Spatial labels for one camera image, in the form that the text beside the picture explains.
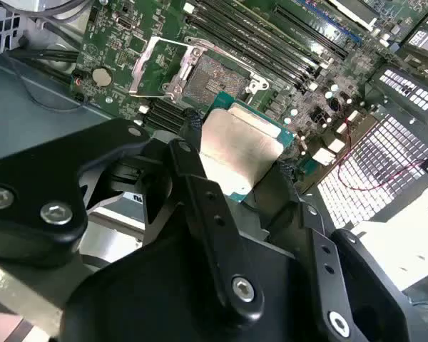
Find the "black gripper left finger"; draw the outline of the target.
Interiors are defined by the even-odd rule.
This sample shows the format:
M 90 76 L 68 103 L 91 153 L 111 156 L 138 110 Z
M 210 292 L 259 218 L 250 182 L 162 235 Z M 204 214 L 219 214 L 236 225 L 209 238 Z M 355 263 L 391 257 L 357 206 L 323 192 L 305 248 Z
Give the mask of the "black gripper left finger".
M 189 114 L 178 136 L 163 142 L 125 119 L 109 120 L 0 159 L 0 259 L 41 267 L 72 259 L 88 213 L 125 191 L 143 195 L 146 241 L 171 212 L 169 157 L 199 156 L 202 123 Z

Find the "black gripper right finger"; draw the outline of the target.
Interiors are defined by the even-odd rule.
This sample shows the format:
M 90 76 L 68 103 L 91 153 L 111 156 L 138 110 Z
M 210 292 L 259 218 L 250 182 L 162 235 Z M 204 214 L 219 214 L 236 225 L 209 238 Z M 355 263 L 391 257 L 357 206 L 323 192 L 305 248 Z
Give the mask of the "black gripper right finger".
M 302 278 L 302 307 L 326 341 L 418 341 L 412 307 L 357 237 L 328 234 L 322 215 L 297 193 L 292 168 L 274 162 L 254 188 L 267 242 L 290 252 Z

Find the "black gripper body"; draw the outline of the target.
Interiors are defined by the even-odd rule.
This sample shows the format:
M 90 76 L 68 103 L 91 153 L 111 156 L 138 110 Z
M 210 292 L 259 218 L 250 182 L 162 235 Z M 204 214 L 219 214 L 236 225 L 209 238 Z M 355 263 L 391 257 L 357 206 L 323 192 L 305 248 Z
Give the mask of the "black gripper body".
M 88 277 L 61 319 L 61 341 L 299 341 L 316 329 L 309 294 L 313 237 L 323 223 L 283 177 L 264 245 L 242 237 L 197 153 L 174 152 L 174 204 L 157 237 Z

